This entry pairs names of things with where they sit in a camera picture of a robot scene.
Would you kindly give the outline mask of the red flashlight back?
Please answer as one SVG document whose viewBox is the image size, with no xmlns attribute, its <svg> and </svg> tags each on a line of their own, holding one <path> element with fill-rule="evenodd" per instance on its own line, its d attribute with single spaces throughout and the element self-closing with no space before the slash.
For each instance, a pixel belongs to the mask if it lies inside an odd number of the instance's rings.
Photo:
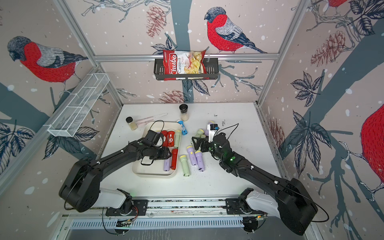
<svg viewBox="0 0 384 240">
<path fill-rule="evenodd" d="M 178 159 L 178 148 L 174 148 L 172 150 L 172 158 L 171 158 L 171 170 L 175 170 L 177 167 L 177 159 Z"/>
</svg>

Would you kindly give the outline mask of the long red flashlight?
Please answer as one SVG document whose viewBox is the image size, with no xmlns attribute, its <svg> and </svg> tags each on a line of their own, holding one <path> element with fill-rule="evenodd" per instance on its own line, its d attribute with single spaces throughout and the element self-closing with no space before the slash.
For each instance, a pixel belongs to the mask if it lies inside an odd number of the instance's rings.
<svg viewBox="0 0 384 240">
<path fill-rule="evenodd" d="M 161 133 L 163 135 L 163 147 L 168 147 L 168 131 L 163 130 Z"/>
</svg>

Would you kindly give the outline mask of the short red flashlight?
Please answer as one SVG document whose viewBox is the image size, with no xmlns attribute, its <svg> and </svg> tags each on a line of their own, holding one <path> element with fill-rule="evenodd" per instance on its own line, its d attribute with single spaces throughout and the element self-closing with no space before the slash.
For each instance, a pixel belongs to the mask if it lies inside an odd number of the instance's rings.
<svg viewBox="0 0 384 240">
<path fill-rule="evenodd" d="M 175 131 L 173 130 L 168 131 L 167 138 L 168 138 L 168 147 L 173 148 L 175 145 Z"/>
</svg>

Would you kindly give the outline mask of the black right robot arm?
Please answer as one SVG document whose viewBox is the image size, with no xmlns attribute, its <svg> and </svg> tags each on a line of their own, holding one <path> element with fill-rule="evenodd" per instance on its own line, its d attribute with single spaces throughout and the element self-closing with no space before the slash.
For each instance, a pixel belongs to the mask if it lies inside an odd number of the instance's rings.
<svg viewBox="0 0 384 240">
<path fill-rule="evenodd" d="M 318 212 L 304 185 L 297 179 L 282 179 L 253 165 L 245 157 L 234 152 L 226 134 L 220 133 L 209 142 L 208 138 L 193 137 L 196 149 L 209 152 L 219 160 L 222 169 L 240 177 L 265 191 L 277 203 L 282 222 L 293 233 L 302 236 Z"/>
</svg>

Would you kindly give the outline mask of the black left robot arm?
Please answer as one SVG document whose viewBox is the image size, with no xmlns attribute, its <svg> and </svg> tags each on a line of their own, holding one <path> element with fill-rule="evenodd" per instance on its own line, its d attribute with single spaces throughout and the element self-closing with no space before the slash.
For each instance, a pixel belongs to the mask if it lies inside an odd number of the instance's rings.
<svg viewBox="0 0 384 240">
<path fill-rule="evenodd" d="M 123 190 L 101 188 L 101 182 L 120 168 L 148 157 L 150 160 L 165 160 L 172 156 L 171 151 L 161 145 L 164 135 L 149 130 L 145 137 L 130 142 L 123 149 L 104 158 L 77 161 L 69 171 L 59 190 L 59 196 L 73 209 L 82 213 L 92 207 L 118 209 L 131 196 Z"/>
</svg>

